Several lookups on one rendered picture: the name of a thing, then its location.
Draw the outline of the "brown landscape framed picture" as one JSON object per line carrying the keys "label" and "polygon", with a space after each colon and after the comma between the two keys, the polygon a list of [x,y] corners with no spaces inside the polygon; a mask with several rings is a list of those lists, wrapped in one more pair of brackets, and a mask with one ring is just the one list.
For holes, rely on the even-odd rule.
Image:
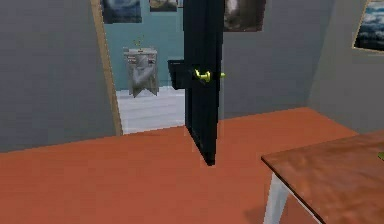
{"label": "brown landscape framed picture", "polygon": [[176,12],[177,0],[149,0],[151,12]]}

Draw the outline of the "grey brown framed picture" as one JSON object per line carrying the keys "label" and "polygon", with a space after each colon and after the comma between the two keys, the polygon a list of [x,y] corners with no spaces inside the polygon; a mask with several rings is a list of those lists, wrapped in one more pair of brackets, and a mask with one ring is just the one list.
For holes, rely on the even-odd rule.
{"label": "grey brown framed picture", "polygon": [[266,0],[225,0],[225,32],[258,32],[263,28]]}

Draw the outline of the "grey marbled cabinet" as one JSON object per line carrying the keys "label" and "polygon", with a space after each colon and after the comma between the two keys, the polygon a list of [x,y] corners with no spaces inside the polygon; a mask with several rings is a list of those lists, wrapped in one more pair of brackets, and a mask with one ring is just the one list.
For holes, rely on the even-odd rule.
{"label": "grey marbled cabinet", "polygon": [[157,51],[154,48],[125,48],[128,71],[128,91],[136,98],[143,90],[153,95],[159,92]]}

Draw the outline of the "brown wooden table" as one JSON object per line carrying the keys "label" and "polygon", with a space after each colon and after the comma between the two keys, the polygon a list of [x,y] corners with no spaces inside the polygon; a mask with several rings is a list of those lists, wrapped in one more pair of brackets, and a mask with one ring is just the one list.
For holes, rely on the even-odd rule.
{"label": "brown wooden table", "polygon": [[318,224],[384,224],[384,130],[263,155],[272,171],[263,224],[293,196]]}

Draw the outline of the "black box furniture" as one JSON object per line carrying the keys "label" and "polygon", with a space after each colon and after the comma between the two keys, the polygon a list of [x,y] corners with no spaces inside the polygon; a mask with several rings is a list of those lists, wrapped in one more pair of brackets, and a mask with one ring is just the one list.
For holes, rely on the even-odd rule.
{"label": "black box furniture", "polygon": [[185,66],[183,60],[168,60],[168,70],[171,77],[172,87],[175,90],[185,89]]}

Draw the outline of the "black room door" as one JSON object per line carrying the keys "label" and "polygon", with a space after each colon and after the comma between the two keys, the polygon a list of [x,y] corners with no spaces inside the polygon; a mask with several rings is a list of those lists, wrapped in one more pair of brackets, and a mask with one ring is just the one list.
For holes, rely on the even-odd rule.
{"label": "black room door", "polygon": [[[186,91],[188,130],[208,166],[215,164],[225,0],[184,1],[184,59],[191,83]],[[209,71],[199,80],[194,70]]]}

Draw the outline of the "dark blue framed picture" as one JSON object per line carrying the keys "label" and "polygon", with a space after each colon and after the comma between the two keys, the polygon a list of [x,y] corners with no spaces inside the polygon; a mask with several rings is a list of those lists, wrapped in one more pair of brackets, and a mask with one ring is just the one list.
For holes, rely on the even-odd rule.
{"label": "dark blue framed picture", "polygon": [[103,22],[141,23],[140,0],[100,0]]}

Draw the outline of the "blue clouds framed picture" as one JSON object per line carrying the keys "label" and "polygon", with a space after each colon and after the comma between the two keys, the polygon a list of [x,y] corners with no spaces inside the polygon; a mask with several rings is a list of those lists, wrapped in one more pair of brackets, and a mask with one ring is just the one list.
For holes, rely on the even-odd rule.
{"label": "blue clouds framed picture", "polygon": [[367,0],[352,48],[384,53],[384,0]]}

